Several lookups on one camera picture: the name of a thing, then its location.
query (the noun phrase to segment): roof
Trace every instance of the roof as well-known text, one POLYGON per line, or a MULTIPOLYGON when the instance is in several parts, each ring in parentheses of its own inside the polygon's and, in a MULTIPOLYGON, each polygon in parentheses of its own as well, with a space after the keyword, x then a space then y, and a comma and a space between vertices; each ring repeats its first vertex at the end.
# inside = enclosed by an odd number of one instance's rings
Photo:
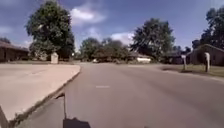
POLYGON ((8 48, 8 49, 14 49, 14 50, 19 50, 19 51, 24 51, 24 52, 28 52, 27 48, 23 48, 23 47, 18 47, 9 43, 5 43, 0 41, 0 48, 8 48))
POLYGON ((182 54, 180 52, 168 52, 164 55, 164 57, 180 57, 182 54))
POLYGON ((132 57, 141 57, 141 58, 149 58, 149 56, 147 56, 147 55, 142 55, 142 54, 139 54, 139 53, 137 53, 137 52, 131 52, 131 53, 130 53, 130 56, 132 56, 132 57))
POLYGON ((201 48, 206 47, 206 46, 207 46, 207 47, 211 47, 211 48, 213 48, 213 49, 215 49, 215 50, 218 50, 218 51, 221 51, 221 52, 224 53, 224 50, 221 49, 221 48, 212 46, 212 45, 210 45, 210 44, 203 44, 203 45, 199 46, 198 48, 194 49, 193 51, 189 52, 187 55, 190 55, 191 53, 193 53, 193 52, 195 52, 195 51, 197 51, 197 50, 200 50, 201 48))

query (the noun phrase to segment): brick house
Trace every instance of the brick house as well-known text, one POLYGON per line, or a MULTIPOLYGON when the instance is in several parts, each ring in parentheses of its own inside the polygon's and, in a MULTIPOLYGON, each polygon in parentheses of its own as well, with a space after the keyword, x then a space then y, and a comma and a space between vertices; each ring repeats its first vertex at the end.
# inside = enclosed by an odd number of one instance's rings
POLYGON ((0 41, 0 62, 28 58, 28 49, 0 41))
POLYGON ((201 64, 205 62, 205 52, 210 54, 211 65, 224 66, 224 50, 209 44, 198 47, 187 57, 189 57, 191 64, 201 64))

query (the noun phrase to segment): house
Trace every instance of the house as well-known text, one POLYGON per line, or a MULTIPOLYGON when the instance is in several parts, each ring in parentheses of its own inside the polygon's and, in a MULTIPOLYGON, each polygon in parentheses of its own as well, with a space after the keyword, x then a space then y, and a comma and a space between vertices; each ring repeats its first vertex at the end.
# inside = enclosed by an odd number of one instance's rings
POLYGON ((27 59, 28 49, 0 41, 0 62, 27 59))
POLYGON ((197 49, 187 54, 187 57, 190 58, 191 64, 205 63, 205 52, 210 54, 211 65, 224 66, 224 50, 210 44, 199 46, 197 49))
POLYGON ((140 63, 150 63, 151 58, 146 55, 139 54, 137 52, 131 52, 129 55, 130 60, 137 60, 140 63))
POLYGON ((183 64, 180 52, 169 52, 163 56, 163 63, 165 64, 183 64))

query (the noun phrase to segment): curb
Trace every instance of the curb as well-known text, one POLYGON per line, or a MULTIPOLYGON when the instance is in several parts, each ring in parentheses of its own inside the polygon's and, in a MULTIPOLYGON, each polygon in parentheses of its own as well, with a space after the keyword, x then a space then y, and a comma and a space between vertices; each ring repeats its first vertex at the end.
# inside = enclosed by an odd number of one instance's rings
POLYGON ((62 91, 71 81, 73 81, 79 74, 81 73, 81 66, 79 68, 79 71, 77 74, 75 74, 71 79, 67 80, 60 88, 58 88, 56 91, 50 93, 48 96, 46 96, 44 99, 38 101, 34 106, 28 108, 25 112, 22 114, 16 114, 16 117, 13 120, 9 121, 9 128, 13 128, 17 125, 19 125, 22 121, 27 119, 29 115, 31 115, 33 112, 35 112, 39 107, 41 107, 43 104, 45 104, 47 101, 54 98, 54 96, 62 91))

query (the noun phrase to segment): tree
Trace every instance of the tree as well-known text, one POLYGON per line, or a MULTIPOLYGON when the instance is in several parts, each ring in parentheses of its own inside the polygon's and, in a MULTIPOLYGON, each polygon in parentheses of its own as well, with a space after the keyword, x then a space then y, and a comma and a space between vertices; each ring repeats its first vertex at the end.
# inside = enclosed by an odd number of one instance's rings
POLYGON ((119 40, 112 40, 111 38, 104 39, 99 42, 95 38, 87 38, 82 42, 80 52, 83 59, 88 61, 94 58, 100 61, 114 61, 115 59, 126 59, 129 55, 127 46, 119 40))
POLYGON ((209 27, 201 35, 200 45, 210 44, 224 49, 224 6, 211 8, 206 15, 209 27))
POLYGON ((190 52, 191 52, 191 48, 185 47, 185 54, 190 53, 190 52))
POLYGON ((181 53, 182 52, 182 48, 181 48, 181 46, 173 46, 172 47, 172 51, 176 52, 176 53, 181 53))
POLYGON ((135 31, 131 49, 141 54, 150 55, 159 59, 164 53, 170 51, 175 38, 171 35, 169 23, 152 18, 135 31))
POLYGON ((0 41, 11 44, 11 41, 6 37, 0 37, 0 41))
POLYGON ((80 53, 84 59, 91 61, 94 59, 94 54, 100 47, 100 42, 95 38, 87 38, 82 42, 80 46, 80 53))
POLYGON ((192 41, 192 48, 196 49, 198 48, 198 46, 200 46, 200 40, 196 39, 192 41))
POLYGON ((69 12, 53 1, 45 2, 30 16, 26 30, 33 37, 32 45, 37 46, 32 46, 33 51, 43 50, 48 55, 56 51, 61 58, 68 58, 74 52, 69 12))

